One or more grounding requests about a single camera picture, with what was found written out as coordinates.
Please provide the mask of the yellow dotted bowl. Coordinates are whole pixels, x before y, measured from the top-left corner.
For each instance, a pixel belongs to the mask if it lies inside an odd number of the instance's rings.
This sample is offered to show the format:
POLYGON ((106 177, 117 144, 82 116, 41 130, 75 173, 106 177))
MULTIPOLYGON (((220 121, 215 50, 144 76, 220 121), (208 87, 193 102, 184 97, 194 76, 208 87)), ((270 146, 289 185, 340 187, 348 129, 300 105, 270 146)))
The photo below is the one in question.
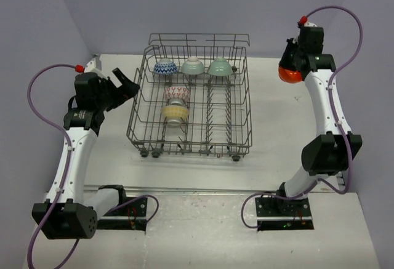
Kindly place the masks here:
POLYGON ((189 115, 185 102, 179 98, 170 99, 161 112, 164 121, 169 127, 180 126, 187 120, 189 115))

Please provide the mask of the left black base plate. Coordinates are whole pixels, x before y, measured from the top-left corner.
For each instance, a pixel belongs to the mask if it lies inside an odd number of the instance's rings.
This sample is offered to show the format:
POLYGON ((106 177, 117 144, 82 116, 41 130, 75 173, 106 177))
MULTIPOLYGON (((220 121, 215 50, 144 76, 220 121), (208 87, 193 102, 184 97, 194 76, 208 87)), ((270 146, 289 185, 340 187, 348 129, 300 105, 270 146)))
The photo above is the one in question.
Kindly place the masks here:
POLYGON ((142 198, 122 209, 107 212, 97 224, 98 230, 146 231, 148 198, 142 198))

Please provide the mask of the blue zigzag patterned bowl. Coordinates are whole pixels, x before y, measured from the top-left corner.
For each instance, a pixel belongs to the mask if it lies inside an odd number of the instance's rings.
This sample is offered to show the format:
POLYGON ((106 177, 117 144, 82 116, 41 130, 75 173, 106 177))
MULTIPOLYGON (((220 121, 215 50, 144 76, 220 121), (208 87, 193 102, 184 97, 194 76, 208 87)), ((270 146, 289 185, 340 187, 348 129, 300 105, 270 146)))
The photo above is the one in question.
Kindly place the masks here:
POLYGON ((177 65, 168 58, 162 58, 153 68, 154 74, 169 76, 178 73, 177 65))

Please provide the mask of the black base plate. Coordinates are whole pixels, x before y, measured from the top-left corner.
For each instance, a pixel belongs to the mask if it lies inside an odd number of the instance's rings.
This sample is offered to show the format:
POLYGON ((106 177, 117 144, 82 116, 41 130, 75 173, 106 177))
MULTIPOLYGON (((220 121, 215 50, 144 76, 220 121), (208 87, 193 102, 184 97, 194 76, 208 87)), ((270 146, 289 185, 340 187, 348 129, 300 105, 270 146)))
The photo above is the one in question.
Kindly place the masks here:
POLYGON ((308 198, 284 201, 273 196, 255 198, 258 231, 313 230, 308 198))
POLYGON ((146 231, 148 198, 142 198, 122 209, 107 212, 97 224, 98 230, 146 231))

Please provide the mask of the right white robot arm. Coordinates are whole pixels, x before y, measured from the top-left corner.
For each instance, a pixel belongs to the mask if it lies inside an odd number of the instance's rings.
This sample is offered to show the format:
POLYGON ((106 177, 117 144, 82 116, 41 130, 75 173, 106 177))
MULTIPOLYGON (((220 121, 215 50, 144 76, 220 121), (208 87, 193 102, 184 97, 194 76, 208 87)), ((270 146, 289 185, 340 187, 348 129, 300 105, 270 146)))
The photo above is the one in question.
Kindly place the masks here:
POLYGON ((296 38, 287 39, 279 61, 280 80, 305 84, 312 101, 316 123, 315 138, 301 152, 301 167, 281 184, 275 209, 289 215, 297 203, 320 182, 351 169, 351 162, 362 146, 362 138, 349 126, 336 86, 336 64, 323 53, 324 30, 314 24, 300 26, 296 38))

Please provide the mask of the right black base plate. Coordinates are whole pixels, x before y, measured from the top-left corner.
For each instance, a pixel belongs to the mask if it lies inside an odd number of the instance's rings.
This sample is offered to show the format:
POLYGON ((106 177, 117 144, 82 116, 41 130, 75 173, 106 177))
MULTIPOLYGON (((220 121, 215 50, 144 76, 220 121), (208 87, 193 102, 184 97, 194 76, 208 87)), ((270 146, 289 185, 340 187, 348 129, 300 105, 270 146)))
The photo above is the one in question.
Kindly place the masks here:
POLYGON ((308 198, 284 201, 273 196, 255 198, 258 231, 313 230, 308 198))

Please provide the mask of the mint green flower bowl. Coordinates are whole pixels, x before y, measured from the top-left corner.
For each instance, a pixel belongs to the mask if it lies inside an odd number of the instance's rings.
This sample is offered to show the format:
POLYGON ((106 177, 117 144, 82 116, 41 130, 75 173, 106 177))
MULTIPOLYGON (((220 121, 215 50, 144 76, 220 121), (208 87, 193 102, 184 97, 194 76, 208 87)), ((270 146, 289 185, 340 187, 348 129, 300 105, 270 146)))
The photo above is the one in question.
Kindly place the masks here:
POLYGON ((213 76, 229 76, 233 73, 233 70, 229 62, 220 57, 211 62, 207 72, 213 76))

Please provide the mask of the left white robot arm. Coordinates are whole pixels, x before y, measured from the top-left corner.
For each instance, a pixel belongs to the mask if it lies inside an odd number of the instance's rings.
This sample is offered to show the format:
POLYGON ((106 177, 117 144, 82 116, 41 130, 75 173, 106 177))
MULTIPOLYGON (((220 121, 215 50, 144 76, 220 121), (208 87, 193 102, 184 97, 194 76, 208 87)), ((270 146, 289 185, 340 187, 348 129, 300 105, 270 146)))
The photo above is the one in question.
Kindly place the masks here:
POLYGON ((96 72, 76 70, 75 93, 60 126, 64 144, 57 173, 44 202, 34 204, 31 212, 51 240, 91 239, 105 214, 122 215, 128 207, 123 186, 103 185, 91 199, 84 199, 84 182, 105 113, 134 98, 140 86, 119 68, 112 71, 119 87, 96 72))

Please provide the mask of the orange bowl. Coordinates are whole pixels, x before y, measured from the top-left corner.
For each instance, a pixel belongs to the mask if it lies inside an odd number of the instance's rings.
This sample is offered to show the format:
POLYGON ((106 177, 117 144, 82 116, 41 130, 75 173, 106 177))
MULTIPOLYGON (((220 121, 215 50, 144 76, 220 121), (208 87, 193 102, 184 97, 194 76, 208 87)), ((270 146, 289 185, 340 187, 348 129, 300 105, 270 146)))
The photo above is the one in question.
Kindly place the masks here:
POLYGON ((302 82, 302 75, 301 72, 295 70, 288 70, 281 66, 278 67, 278 75, 280 80, 289 83, 289 84, 296 84, 302 82))

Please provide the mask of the pale blue dotted bowl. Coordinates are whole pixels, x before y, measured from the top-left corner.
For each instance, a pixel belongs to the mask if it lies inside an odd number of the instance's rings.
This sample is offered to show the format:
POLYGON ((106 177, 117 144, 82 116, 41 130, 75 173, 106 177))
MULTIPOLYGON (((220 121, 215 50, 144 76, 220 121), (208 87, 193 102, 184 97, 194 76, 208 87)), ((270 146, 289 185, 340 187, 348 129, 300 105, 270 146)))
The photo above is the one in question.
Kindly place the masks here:
POLYGON ((203 74, 204 65, 198 57, 188 57, 182 65, 181 72, 187 75, 203 74))

